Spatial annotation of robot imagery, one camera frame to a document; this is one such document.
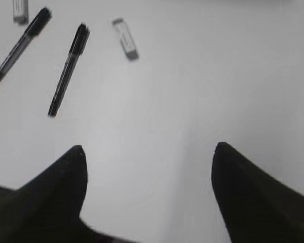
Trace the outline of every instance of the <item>eraser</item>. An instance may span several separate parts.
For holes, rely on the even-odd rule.
[[[129,60],[138,59],[138,53],[136,46],[133,40],[133,37],[128,29],[127,24],[123,19],[116,19],[112,22],[116,32],[120,36],[120,42],[123,47],[123,50]]]
[[[13,0],[14,5],[14,22],[19,24],[27,24],[28,16],[28,0]]]

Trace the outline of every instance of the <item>pen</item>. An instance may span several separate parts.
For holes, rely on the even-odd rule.
[[[43,8],[34,20],[30,23],[30,25],[25,30],[22,37],[18,40],[15,46],[12,48],[9,55],[6,57],[4,62],[0,66],[0,81],[6,76],[10,68],[15,64],[20,55],[32,41],[32,39],[39,35],[41,30],[47,24],[47,22],[51,19],[51,12],[47,8]]]
[[[79,56],[83,53],[87,39],[89,37],[89,30],[85,24],[81,24],[78,27],[77,33],[75,34],[72,46],[69,51],[69,55],[66,59],[64,69],[61,74],[61,78],[57,85],[55,95],[53,97],[48,115],[56,116],[56,113],[62,103],[66,88],[71,79],[75,65],[77,64]]]

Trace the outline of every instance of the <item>black marker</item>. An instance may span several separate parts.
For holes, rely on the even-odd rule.
[[[77,33],[75,34],[71,49],[69,51],[69,55],[65,62],[65,66],[59,84],[57,85],[55,95],[53,97],[51,107],[49,109],[49,113],[48,113],[49,116],[56,116],[56,113],[62,103],[62,99],[64,97],[66,88],[71,79],[75,65],[77,64],[78,58],[83,53],[83,50],[87,43],[89,33],[90,32],[88,28],[85,26],[85,24],[81,24],[79,26]]]
[[[9,55],[6,57],[4,62],[0,66],[0,81],[6,76],[10,68],[15,64],[20,55],[32,41],[32,39],[39,35],[41,30],[47,24],[47,22],[51,19],[51,12],[47,8],[43,8],[34,20],[30,23],[30,25],[25,30],[22,37],[15,44]]]

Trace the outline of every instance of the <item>pen cap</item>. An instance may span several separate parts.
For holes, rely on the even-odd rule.
[[[52,15],[50,10],[47,8],[43,8],[40,12],[36,15],[33,21],[25,30],[25,33],[31,37],[39,35],[41,30],[47,24],[47,22],[51,19]]]
[[[78,27],[77,33],[75,34],[72,46],[70,48],[70,53],[72,54],[82,54],[85,49],[87,39],[89,36],[89,30],[85,24],[81,24]]]

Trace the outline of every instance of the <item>white floor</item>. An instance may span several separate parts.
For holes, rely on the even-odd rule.
[[[82,218],[144,243],[230,242],[210,182],[219,141],[304,194],[304,0],[31,0],[30,18],[44,6],[52,20],[0,83],[0,185],[81,144]],[[81,22],[87,46],[49,118]],[[0,1],[0,64],[24,30]]]

